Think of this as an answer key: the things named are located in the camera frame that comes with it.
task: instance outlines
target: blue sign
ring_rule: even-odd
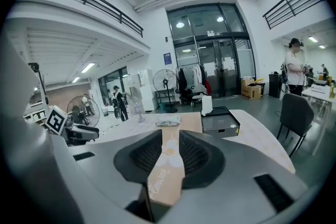
[[[168,54],[164,54],[163,59],[165,65],[170,65],[172,63],[172,57],[170,55],[170,52]]]

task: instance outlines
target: fluorescent light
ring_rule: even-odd
[[[177,24],[176,24],[176,27],[177,28],[182,28],[184,26],[184,23],[183,22],[178,22]]]
[[[82,71],[82,73],[85,73],[86,71],[88,71],[91,67],[93,67],[95,64],[94,63],[89,63]]]
[[[313,36],[308,37],[313,42],[318,42]]]
[[[72,82],[75,83],[77,80],[79,80],[79,77],[76,77]]]

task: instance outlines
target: air vent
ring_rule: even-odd
[[[257,176],[254,180],[257,182],[278,213],[293,203],[292,198],[284,192],[284,190],[270,175]]]
[[[92,152],[85,152],[85,153],[74,155],[73,158],[77,162],[77,161],[80,161],[81,159],[86,159],[86,158],[90,158],[90,157],[93,157],[93,156],[95,156],[94,153],[92,153]]]

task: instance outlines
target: cardboard box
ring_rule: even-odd
[[[258,100],[261,98],[261,86],[249,86],[254,83],[253,79],[243,79],[241,85],[241,94],[249,100]]]

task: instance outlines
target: white table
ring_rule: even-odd
[[[225,139],[254,147],[275,160],[293,174],[295,173],[295,168],[288,154],[275,136],[262,123],[243,110],[230,110],[230,112],[240,122],[239,135]],[[199,112],[178,114],[194,114],[199,117],[199,120],[201,120],[201,114]],[[89,143],[103,143],[141,134],[151,130],[154,131],[157,129],[155,126],[157,119],[164,115],[171,114],[144,114],[143,117],[146,121],[143,123],[138,122],[138,116],[133,116],[129,120],[120,123],[118,126],[108,129],[108,132],[106,132],[105,135],[101,135],[95,142]],[[181,128],[194,132],[202,132],[202,130],[198,130],[198,124],[195,123],[190,124],[189,127],[186,125],[181,126]]]
[[[314,92],[311,90],[311,88],[308,88],[306,90],[304,90],[302,92],[302,95],[305,95],[305,96],[308,96],[308,97],[313,97],[313,98],[316,98],[316,99],[320,99],[322,101],[326,101],[327,102],[327,106],[326,106],[326,113],[324,115],[324,119],[323,119],[323,122],[322,122],[322,131],[321,131],[321,134],[320,134],[320,137],[319,137],[319,140],[313,150],[313,155],[316,154],[322,140],[323,140],[323,137],[324,137],[324,134],[326,132],[326,128],[327,128],[327,123],[328,123],[328,120],[329,120],[329,117],[330,117],[330,112],[331,112],[331,107],[332,107],[332,104],[333,103],[336,103],[336,98],[329,98],[329,93],[325,94],[325,93],[320,93],[320,92]]]

